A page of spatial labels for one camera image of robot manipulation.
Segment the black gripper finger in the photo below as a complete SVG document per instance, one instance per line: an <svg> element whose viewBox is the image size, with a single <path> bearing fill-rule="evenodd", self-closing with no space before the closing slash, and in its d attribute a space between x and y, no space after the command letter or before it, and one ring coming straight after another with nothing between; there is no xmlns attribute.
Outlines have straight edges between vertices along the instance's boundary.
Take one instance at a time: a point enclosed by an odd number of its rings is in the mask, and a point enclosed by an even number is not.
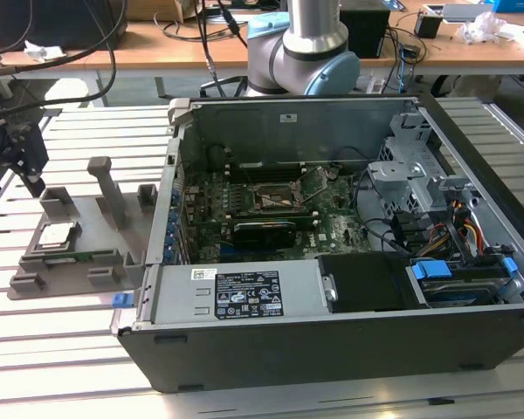
<svg viewBox="0 0 524 419"><path fill-rule="evenodd" d="M31 195L40 197L45 190L45 182L41 175L48 162L40 128L29 123L8 124L6 133L2 157Z"/></svg>

